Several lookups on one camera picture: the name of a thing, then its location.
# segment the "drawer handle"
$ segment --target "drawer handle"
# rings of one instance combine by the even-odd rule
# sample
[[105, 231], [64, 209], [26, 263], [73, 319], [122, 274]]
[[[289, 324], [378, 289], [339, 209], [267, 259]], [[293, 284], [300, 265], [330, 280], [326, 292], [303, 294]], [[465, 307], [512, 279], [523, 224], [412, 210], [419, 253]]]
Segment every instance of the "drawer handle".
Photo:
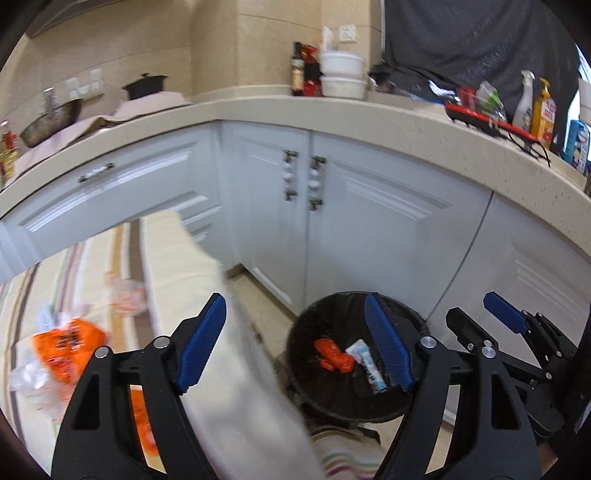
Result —
[[98, 177], [99, 175], [102, 175], [103, 173], [109, 171], [112, 168], [115, 168], [115, 164], [114, 163], [107, 163], [104, 166], [102, 166], [101, 168], [97, 168], [96, 170], [93, 170], [90, 173], [87, 173], [86, 175], [82, 175], [81, 177], [79, 177], [78, 183], [84, 183], [88, 180]]

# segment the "cabinet handle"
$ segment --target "cabinet handle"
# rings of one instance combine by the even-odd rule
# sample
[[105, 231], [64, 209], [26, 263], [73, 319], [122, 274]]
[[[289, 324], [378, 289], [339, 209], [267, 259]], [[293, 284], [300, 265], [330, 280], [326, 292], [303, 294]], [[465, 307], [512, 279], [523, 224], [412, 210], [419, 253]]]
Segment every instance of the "cabinet handle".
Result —
[[107, 163], [104, 166], [97, 168], [96, 170], [93, 170], [90, 173], [87, 173], [86, 175], [80, 176], [78, 178], [78, 183], [84, 183], [88, 180], [98, 177], [99, 175], [102, 175], [103, 173], [109, 171], [112, 168], [115, 168], [115, 164], [114, 163]]
[[308, 173], [308, 201], [310, 202], [310, 210], [315, 212], [319, 206], [324, 205], [320, 198], [320, 191], [322, 189], [322, 173], [320, 168], [326, 164], [325, 157], [313, 155], [310, 162], [310, 171]]
[[318, 155], [312, 155], [312, 162], [310, 168], [313, 170], [319, 170], [322, 165], [326, 163], [326, 157], [319, 157]]
[[296, 182], [296, 175], [294, 174], [294, 162], [293, 159], [297, 158], [300, 154], [295, 150], [284, 150], [283, 151], [283, 193], [285, 201], [290, 202], [292, 197], [297, 196], [294, 183]]

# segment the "spray bottle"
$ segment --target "spray bottle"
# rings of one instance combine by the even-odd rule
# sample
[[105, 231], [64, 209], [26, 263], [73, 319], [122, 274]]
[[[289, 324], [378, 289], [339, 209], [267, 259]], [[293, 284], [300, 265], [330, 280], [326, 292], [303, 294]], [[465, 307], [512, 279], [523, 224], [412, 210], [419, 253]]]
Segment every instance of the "spray bottle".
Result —
[[523, 75], [523, 96], [515, 110], [513, 126], [529, 132], [531, 125], [531, 107], [534, 101], [535, 76], [529, 70], [522, 70], [521, 74]]

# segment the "black trash bag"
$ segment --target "black trash bag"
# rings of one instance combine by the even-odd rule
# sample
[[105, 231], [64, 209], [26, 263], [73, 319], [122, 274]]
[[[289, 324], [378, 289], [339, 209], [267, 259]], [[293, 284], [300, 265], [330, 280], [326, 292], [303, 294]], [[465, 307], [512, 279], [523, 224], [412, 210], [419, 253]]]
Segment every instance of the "black trash bag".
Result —
[[[328, 417], [335, 424], [390, 421], [403, 415], [412, 399], [390, 380], [365, 323], [368, 294], [341, 292], [315, 302], [298, 317], [287, 340], [291, 386], [319, 418]], [[409, 319], [421, 336], [428, 335], [427, 325], [417, 312], [393, 299], [382, 298], [394, 315]], [[342, 352], [363, 339], [388, 389], [374, 395], [365, 369], [357, 363], [348, 374], [322, 368], [321, 356], [314, 348], [314, 341], [319, 338], [332, 339]]]

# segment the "beige countertop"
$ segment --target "beige countertop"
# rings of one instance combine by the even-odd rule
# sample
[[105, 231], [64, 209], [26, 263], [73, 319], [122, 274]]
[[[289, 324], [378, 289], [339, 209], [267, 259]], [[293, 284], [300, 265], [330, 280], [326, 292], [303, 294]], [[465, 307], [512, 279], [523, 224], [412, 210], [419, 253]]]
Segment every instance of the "beige countertop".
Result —
[[419, 158], [507, 197], [591, 256], [591, 199], [583, 193], [574, 169], [558, 157], [548, 168], [545, 161], [507, 141], [453, 124], [433, 105], [406, 99], [394, 103], [398, 106], [256, 96], [155, 113], [72, 145], [17, 178], [0, 193], [0, 218], [60, 175], [110, 151], [179, 128], [233, 120], [338, 135]]

